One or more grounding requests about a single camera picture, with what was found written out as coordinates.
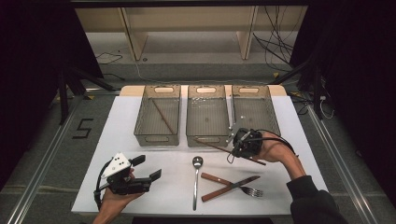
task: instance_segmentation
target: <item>brown fork handle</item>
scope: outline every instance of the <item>brown fork handle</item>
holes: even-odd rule
[[[213,199],[215,197],[218,197],[221,194],[230,191],[231,189],[232,188],[230,186],[228,186],[228,187],[225,187],[224,189],[219,189],[219,190],[213,191],[213,192],[211,192],[209,194],[206,194],[206,195],[201,197],[202,202],[206,202],[206,201],[209,201],[209,200],[211,200],[211,199]]]
[[[217,176],[213,176],[213,175],[210,175],[210,174],[207,174],[207,173],[201,173],[201,178],[208,179],[208,180],[213,180],[213,181],[218,182],[218,183],[223,184],[223,185],[231,185],[232,184],[228,180],[221,179],[221,178],[219,178]]]

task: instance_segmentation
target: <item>metal spoon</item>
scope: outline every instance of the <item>metal spoon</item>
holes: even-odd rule
[[[195,167],[195,185],[194,185],[194,200],[192,204],[192,209],[195,211],[197,209],[197,189],[198,189],[198,170],[204,164],[204,159],[202,157],[194,157],[192,159],[192,165]]]

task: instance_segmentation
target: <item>black sleeve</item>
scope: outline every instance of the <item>black sleeve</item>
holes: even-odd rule
[[[312,176],[299,177],[287,186],[293,198],[290,211],[295,224],[347,223],[339,213],[332,195],[325,190],[318,190]]]

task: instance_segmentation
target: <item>white tabletop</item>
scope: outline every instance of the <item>white tabletop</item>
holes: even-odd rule
[[[312,175],[318,189],[327,190],[291,99],[288,96],[272,98],[282,137],[291,143],[306,173]],[[279,162],[267,162],[267,165],[263,166],[235,158],[233,164],[230,164],[227,162],[228,154],[225,152],[210,147],[187,146],[186,96],[182,95],[179,146],[139,146],[134,137],[134,125],[140,102],[141,97],[138,96],[116,97],[72,212],[79,214],[98,212],[93,200],[97,177],[104,164],[120,151],[128,159],[146,155],[146,161],[134,168],[136,177],[147,177],[159,169],[163,170],[162,177],[151,184],[150,192],[128,204],[122,211],[123,214],[147,217],[270,217],[290,214],[291,196],[286,187],[290,178]],[[232,114],[230,104],[231,101],[228,99],[229,115]],[[231,150],[231,148],[232,144],[228,145],[227,149]],[[193,211],[195,170],[192,166],[192,158],[195,156],[204,158],[200,173],[216,175],[231,182],[260,175],[261,178],[246,186],[264,190],[264,196],[253,198],[240,189],[233,189],[203,203],[201,196],[224,186],[199,177],[197,209]]]

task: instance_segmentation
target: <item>person's left hand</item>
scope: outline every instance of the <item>person's left hand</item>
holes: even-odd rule
[[[131,168],[129,176],[134,179],[134,169]],[[120,212],[126,207],[128,203],[142,196],[144,193],[119,195],[111,192],[110,189],[105,190],[105,195],[102,199],[102,206],[99,214],[93,223],[110,223]]]

